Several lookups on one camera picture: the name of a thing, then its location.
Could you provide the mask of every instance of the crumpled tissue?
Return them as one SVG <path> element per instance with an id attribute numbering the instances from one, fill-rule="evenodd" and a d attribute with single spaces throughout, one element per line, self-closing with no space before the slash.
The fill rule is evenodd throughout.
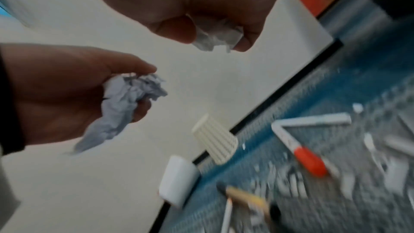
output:
<path id="1" fill-rule="evenodd" d="M 229 19 L 211 17 L 193 17 L 197 37 L 193 42 L 199 50 L 213 51 L 215 46 L 226 46 L 229 53 L 243 37 L 243 27 Z"/>
<path id="2" fill-rule="evenodd" d="M 90 124 L 83 138 L 75 145 L 74 153 L 81 153 L 118 135 L 133 118 L 137 101 L 149 98 L 156 101 L 167 92 L 161 87 L 163 80 L 155 74 L 147 76 L 115 76 L 104 83 L 105 93 L 101 105 L 102 117 Z"/>

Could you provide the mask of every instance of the black sleeve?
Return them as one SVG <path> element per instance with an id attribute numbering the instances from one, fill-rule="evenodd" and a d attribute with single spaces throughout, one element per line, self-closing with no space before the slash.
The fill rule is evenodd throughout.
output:
<path id="1" fill-rule="evenodd" d="M 0 50 L 0 145 L 3 155 L 25 149 L 25 138 L 14 105 L 13 90 Z"/>

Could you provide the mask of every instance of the white cup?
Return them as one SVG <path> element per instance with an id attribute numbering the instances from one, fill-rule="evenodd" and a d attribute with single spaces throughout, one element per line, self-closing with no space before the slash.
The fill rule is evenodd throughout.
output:
<path id="1" fill-rule="evenodd" d="M 193 163 L 173 155 L 165 168 L 158 193 L 163 200 L 182 208 L 199 176 L 200 171 Z"/>

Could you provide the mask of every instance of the orange marker cap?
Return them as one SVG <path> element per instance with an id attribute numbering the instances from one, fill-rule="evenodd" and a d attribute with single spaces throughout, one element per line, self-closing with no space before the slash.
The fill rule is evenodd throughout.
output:
<path id="1" fill-rule="evenodd" d="M 320 157 L 305 147 L 298 147 L 293 152 L 296 159 L 314 176 L 323 177 L 328 174 L 324 162 Z"/>

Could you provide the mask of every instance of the white plastic cap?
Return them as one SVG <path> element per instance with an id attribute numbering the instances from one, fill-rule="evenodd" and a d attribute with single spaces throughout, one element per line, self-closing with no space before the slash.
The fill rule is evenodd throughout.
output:
<path id="1" fill-rule="evenodd" d="M 208 114 L 194 125 L 191 132 L 218 165 L 226 163 L 236 152 L 238 139 Z"/>

